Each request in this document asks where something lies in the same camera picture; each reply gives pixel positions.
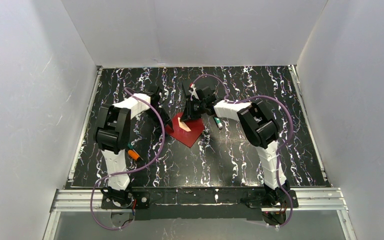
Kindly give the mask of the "peach lined letter paper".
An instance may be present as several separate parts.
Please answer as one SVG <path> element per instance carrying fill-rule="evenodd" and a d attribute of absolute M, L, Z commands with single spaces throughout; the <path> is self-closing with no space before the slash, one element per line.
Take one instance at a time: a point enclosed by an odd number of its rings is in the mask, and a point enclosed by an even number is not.
<path fill-rule="evenodd" d="M 191 132 L 191 131 L 192 131 L 192 130 L 187 126 L 186 123 L 184 123 L 184 122 L 181 121 L 181 118 L 180 118 L 180 117 L 178 117 L 177 120 L 178 120 L 178 126 L 179 126 L 180 129 L 182 129 L 182 130 L 185 131 L 185 132 Z"/>

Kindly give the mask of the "red paper envelope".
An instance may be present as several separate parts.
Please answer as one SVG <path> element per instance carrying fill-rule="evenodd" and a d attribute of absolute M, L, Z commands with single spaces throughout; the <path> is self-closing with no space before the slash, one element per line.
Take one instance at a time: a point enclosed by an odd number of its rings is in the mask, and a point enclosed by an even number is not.
<path fill-rule="evenodd" d="M 165 127 L 165 132 L 188 148 L 191 148 L 205 130 L 205 125 L 201 118 L 198 120 L 187 121 L 185 124 L 191 129 L 191 132 L 185 132 L 180 129 L 178 125 L 178 118 L 181 118 L 182 114 L 182 112 L 179 112 L 172 118 L 173 130 Z"/>

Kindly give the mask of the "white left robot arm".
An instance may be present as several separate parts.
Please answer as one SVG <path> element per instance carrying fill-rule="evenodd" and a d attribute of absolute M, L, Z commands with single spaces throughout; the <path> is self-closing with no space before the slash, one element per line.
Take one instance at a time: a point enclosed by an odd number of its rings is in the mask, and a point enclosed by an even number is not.
<path fill-rule="evenodd" d="M 112 105 L 103 105 L 98 111 L 94 141 L 104 156 L 107 167 L 107 186 L 101 193 L 110 200 L 123 204 L 131 199 L 128 192 L 130 172 L 126 166 L 126 151 L 130 143 L 131 120 L 146 113 L 161 128 L 161 136 L 166 136 L 166 127 L 173 122 L 161 107 L 163 91 L 152 86 L 148 91 L 129 93 L 129 97 Z"/>

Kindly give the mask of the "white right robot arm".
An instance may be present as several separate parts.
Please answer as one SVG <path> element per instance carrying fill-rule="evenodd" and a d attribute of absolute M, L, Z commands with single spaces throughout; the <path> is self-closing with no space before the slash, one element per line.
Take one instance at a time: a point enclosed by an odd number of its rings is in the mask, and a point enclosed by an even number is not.
<path fill-rule="evenodd" d="M 197 88 L 194 83 L 182 85 L 185 108 L 181 122 L 198 120 L 202 114 L 216 118 L 226 118 L 240 123 L 248 142 L 257 150 L 263 169 L 263 199 L 275 204 L 284 197 L 289 188 L 286 177 L 277 163 L 280 125 L 263 101 L 233 102 L 216 97 L 210 87 Z"/>

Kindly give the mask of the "white green glue stick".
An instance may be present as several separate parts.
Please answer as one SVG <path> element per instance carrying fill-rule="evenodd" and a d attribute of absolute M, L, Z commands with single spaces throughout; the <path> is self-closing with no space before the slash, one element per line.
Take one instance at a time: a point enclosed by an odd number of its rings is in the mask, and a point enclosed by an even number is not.
<path fill-rule="evenodd" d="M 219 130 L 222 130 L 223 129 L 223 124 L 222 124 L 221 120 L 218 117 L 213 117 L 213 119 L 214 119 L 214 122 L 217 125 L 217 128 Z"/>

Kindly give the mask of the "orange green screwdriver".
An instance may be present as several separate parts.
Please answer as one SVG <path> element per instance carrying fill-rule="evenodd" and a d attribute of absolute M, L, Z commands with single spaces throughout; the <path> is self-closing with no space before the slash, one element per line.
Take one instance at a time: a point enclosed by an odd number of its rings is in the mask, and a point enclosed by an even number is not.
<path fill-rule="evenodd" d="M 134 161 L 142 161 L 142 157 L 135 151 L 134 146 L 131 143 L 127 144 L 126 147 L 127 154 L 134 160 Z"/>

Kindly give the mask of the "aluminium front rail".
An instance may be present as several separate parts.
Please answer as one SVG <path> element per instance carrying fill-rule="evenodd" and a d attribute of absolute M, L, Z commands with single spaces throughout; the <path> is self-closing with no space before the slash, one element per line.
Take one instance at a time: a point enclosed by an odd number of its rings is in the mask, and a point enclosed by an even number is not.
<path fill-rule="evenodd" d="M 108 200 L 99 190 L 63 189 L 55 194 L 51 205 L 52 211 L 60 212 L 127 212 L 147 210 L 151 207 L 195 207 L 195 206 L 247 206 L 263 212 L 290 209 L 288 203 L 269 205 L 263 203 L 261 187 L 135 187 L 132 190 L 136 204 L 128 202 L 119 207 Z M 340 188 L 332 187 L 298 187 L 290 192 L 295 211 L 333 210 L 347 211 L 349 208 Z"/>

